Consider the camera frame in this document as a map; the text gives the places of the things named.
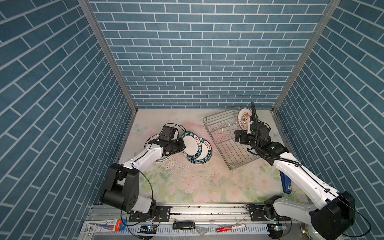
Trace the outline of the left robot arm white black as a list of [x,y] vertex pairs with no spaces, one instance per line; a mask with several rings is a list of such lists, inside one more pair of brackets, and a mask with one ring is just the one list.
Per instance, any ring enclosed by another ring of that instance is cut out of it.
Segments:
[[140,174],[165,154],[174,155],[186,148],[182,139],[149,141],[149,146],[123,164],[112,164],[106,172],[100,202],[125,212],[151,214],[155,200],[139,194]]

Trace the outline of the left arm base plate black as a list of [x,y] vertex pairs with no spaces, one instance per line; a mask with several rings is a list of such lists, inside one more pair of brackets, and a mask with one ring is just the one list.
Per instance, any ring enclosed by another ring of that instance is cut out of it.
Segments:
[[156,206],[156,208],[150,208],[148,213],[131,212],[129,214],[129,222],[169,222],[170,213],[170,206]]

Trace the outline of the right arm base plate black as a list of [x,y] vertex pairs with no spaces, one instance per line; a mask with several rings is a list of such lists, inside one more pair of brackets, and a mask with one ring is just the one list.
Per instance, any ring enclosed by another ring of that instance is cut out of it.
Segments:
[[249,212],[252,222],[278,222],[278,221],[290,221],[291,218],[286,216],[277,216],[276,214],[267,214],[265,211],[265,206],[262,204],[246,204],[245,209]]

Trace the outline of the metal wire dish rack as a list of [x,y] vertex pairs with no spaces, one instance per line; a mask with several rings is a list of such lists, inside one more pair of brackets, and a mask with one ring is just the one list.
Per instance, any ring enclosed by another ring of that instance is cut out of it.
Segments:
[[238,119],[240,110],[237,107],[203,117],[205,129],[231,171],[260,158],[247,151],[249,145],[235,141],[235,131],[241,129]]

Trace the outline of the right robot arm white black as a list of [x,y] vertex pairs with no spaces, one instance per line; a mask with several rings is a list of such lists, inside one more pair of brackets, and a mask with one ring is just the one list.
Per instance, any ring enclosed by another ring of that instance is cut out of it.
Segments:
[[326,184],[294,157],[281,143],[272,142],[263,123],[252,123],[249,130],[236,130],[235,142],[249,145],[258,155],[284,173],[310,198],[310,204],[274,195],[265,201],[267,219],[289,217],[312,226],[326,240],[335,240],[355,222],[355,199]]

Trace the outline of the blue box by right arm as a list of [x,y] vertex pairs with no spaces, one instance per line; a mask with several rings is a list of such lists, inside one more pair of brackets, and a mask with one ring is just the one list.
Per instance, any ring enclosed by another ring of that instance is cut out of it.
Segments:
[[292,192],[291,179],[287,175],[285,175],[283,172],[280,172],[280,176],[281,176],[283,192],[285,194],[291,194]]

